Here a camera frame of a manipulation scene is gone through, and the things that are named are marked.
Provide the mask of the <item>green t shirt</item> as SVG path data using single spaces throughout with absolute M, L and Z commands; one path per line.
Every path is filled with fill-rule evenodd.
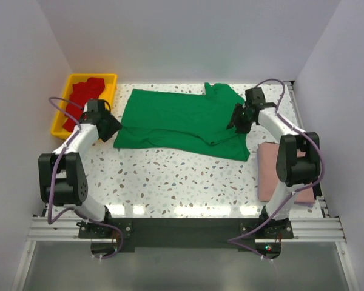
M 243 98 L 227 84 L 206 83 L 202 95 L 133 89 L 113 146 L 173 148 L 247 161 L 246 135 L 227 126 Z

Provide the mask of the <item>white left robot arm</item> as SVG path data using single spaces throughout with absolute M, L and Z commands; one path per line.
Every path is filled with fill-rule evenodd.
M 83 113 L 75 119 L 69 137 L 52 153 L 38 158 L 41 199 L 48 205 L 47 221 L 53 224 L 68 211 L 91 222 L 92 230 L 100 238 L 113 232 L 109 209 L 89 194 L 89 186 L 82 158 L 97 140 L 108 141 L 122 128 L 112 115 L 108 101 L 91 99 L 82 106 Z

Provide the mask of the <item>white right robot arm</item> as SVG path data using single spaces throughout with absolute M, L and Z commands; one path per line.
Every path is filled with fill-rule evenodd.
M 228 128 L 235 127 L 236 133 L 248 134 L 252 125 L 260 125 L 278 141 L 275 164 L 278 183 L 261 211 L 257 226 L 240 238 L 256 233 L 272 238 L 286 228 L 298 194 L 319 183 L 323 176 L 319 136 L 305 132 L 282 116 L 277 104 L 266 101 L 262 88 L 247 89 L 245 97 L 244 104 L 235 106 Z

